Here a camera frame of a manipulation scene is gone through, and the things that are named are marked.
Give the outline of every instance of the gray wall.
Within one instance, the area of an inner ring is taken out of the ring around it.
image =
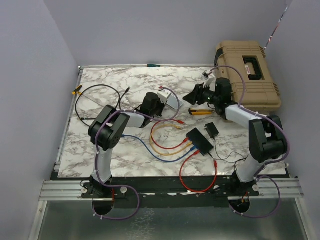
[[[1,1],[0,23],[0,239],[25,240],[78,68],[42,0]]]
[[[212,64],[223,40],[265,46],[286,8],[286,0],[44,2],[79,65]]]
[[[267,48],[281,91],[279,116],[291,142],[290,172],[298,175],[320,238],[320,2],[294,0]]]

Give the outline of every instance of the floor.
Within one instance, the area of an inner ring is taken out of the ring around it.
[[[134,109],[139,106],[146,93],[157,92],[159,86],[170,88],[182,99],[190,93],[195,84],[202,83],[202,72],[207,67],[126,67],[126,68],[85,68],[81,79],[83,90],[97,84],[110,85],[122,95],[130,87],[130,91],[122,99],[123,109]],[[95,118],[106,105],[115,106],[118,95],[107,87],[96,87],[88,90],[78,103],[78,112],[81,117]],[[216,150],[221,158],[227,158],[231,152],[237,152],[247,156],[248,130],[233,123],[221,119],[216,114],[191,116],[188,108],[191,106],[184,103],[176,119],[185,124],[182,129],[166,127],[159,129],[154,138],[163,146],[171,147],[179,144],[186,138],[186,134],[193,128],[210,139],[204,130],[205,124],[214,123],[219,131],[216,138]],[[206,105],[192,106],[192,108],[207,109]],[[175,112],[166,107],[163,118],[172,116]],[[127,127],[125,134],[141,138],[147,146],[150,146],[149,136],[153,123],[145,128]],[[187,153],[187,147],[181,153],[174,156],[162,156],[164,160],[175,160]],[[86,178],[93,171],[95,149],[88,136],[88,127],[80,122],[73,112],[67,139],[61,157],[59,178]],[[231,175],[234,171],[234,162],[241,159],[238,154],[232,153],[226,161],[218,161],[218,175]],[[173,163],[164,163],[153,158],[145,147],[133,138],[122,138],[114,148],[111,172],[114,177],[165,177],[178,176],[182,160]],[[185,164],[182,171],[184,176],[211,176],[214,174],[213,160],[209,156],[198,154]],[[270,164],[263,174],[283,175],[286,174],[283,162]]]

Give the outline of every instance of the purple cable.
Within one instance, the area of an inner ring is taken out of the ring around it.
[[[177,94],[172,91],[171,89],[167,88],[167,87],[159,87],[160,89],[163,89],[163,90],[168,90],[170,91],[174,96],[175,98],[177,99],[177,101],[179,102],[179,98],[177,96]],[[99,180],[99,183],[106,187],[106,188],[121,188],[121,187],[126,187],[128,189],[131,189],[134,191],[134,193],[136,194],[137,196],[137,199],[138,199],[138,203],[137,203],[137,206],[136,206],[136,209],[134,210],[134,212],[128,216],[125,216],[125,217],[110,217],[110,216],[104,216],[104,215],[99,215],[96,213],[95,209],[94,209],[94,206],[92,205],[92,211],[94,212],[94,216],[98,216],[100,218],[103,218],[103,219],[109,219],[109,220],[118,220],[118,221],[121,221],[121,220],[126,220],[126,219],[129,219],[131,218],[132,216],[134,216],[138,210],[139,210],[139,206],[140,206],[140,198],[139,198],[139,193],[137,192],[137,190],[135,190],[132,186],[128,186],[128,185],[108,185],[108,184],[105,184],[102,179],[100,178],[100,174],[99,174],[99,171],[98,171],[98,153],[99,153],[99,146],[98,146],[98,137],[102,131],[102,129],[107,125],[107,123],[117,114],[119,113],[123,113],[123,112],[127,112],[127,113],[135,113],[135,114],[138,114],[138,115],[142,115],[146,118],[149,118],[149,119],[152,119],[152,120],[155,120],[155,121],[159,121],[159,122],[166,122],[166,121],[170,121],[172,119],[174,119],[178,113],[179,113],[179,110],[180,110],[180,104],[178,104],[178,108],[176,110],[176,113],[174,114],[173,117],[170,117],[168,119],[159,119],[159,118],[154,118],[154,117],[151,117],[151,116],[148,116],[146,114],[143,114],[143,113],[140,113],[140,112],[136,112],[136,111],[131,111],[131,110],[117,110],[115,111],[113,114],[111,114],[107,120],[104,121],[104,123],[101,125],[100,129],[98,130],[98,132],[96,133],[95,135],[95,139],[94,139],[94,143],[95,143],[95,147],[96,147],[96,151],[97,151],[97,154],[95,155],[95,159],[94,159],[94,169],[95,169],[95,173],[96,173],[96,177],[98,178]]]
[[[276,187],[276,189],[277,189],[277,191],[278,191],[278,196],[279,196],[279,198],[278,198],[278,203],[276,204],[276,207],[274,208],[274,210],[273,210],[272,212],[266,214],[266,215],[252,216],[252,215],[247,215],[247,214],[245,214],[245,213],[240,213],[240,212],[236,211],[236,210],[229,204],[229,207],[232,209],[232,211],[233,211],[235,214],[238,214],[238,215],[240,215],[240,216],[242,216],[242,217],[246,217],[246,218],[250,218],[250,219],[263,219],[263,218],[270,217],[271,215],[275,214],[275,213],[278,211],[278,209],[280,208],[280,205],[281,205],[281,194],[280,194],[279,186],[278,186],[278,184],[276,183],[275,180],[273,180],[271,177],[269,177],[269,176],[267,176],[267,175],[261,175],[259,178],[257,178],[256,182],[259,182],[260,179],[263,179],[263,178],[270,179],[270,180],[274,183],[274,185],[275,185],[275,187]]]
[[[285,160],[285,159],[288,157],[288,155],[289,155],[289,153],[290,153],[290,142],[289,142],[289,139],[288,139],[287,135],[285,134],[285,132],[283,131],[283,129],[282,129],[281,127],[279,127],[278,124],[276,124],[276,123],[275,123],[274,121],[272,121],[270,118],[268,118],[268,117],[266,117],[266,116],[263,116],[263,115],[261,115],[261,114],[259,114],[259,113],[256,113],[256,112],[254,112],[254,111],[251,111],[251,110],[249,110],[249,109],[246,109],[246,108],[244,108],[244,106],[241,105],[241,103],[242,103],[242,101],[243,101],[243,99],[244,99],[244,96],[245,96],[245,91],[246,91],[246,83],[245,83],[245,80],[244,80],[243,76],[241,75],[241,73],[240,73],[236,68],[234,68],[233,66],[221,65],[221,66],[215,66],[215,67],[213,67],[212,69],[210,69],[210,73],[209,73],[208,75],[210,75],[210,74],[212,73],[212,71],[214,71],[215,69],[218,69],[218,68],[229,68],[229,69],[232,69],[232,70],[236,71],[236,73],[240,76],[241,81],[242,81],[243,92],[242,92],[241,98],[240,98],[239,103],[238,103],[239,108],[242,109],[243,111],[251,114],[251,115],[254,115],[254,116],[257,116],[257,117],[259,117],[259,118],[262,118],[262,119],[267,120],[269,123],[271,123],[273,126],[275,126],[275,127],[283,134],[283,136],[284,136],[284,138],[285,138],[285,140],[286,140],[287,150],[286,150],[285,155],[284,155],[283,157],[281,157],[280,159],[278,159],[278,160],[266,162],[266,163],[265,163],[263,166],[261,166],[261,167],[258,169],[258,171],[256,171],[256,173],[254,174],[254,177],[257,177],[258,174],[261,173],[261,171],[262,171],[263,169],[265,169],[265,167],[266,167],[267,165],[279,163],[279,162]]]

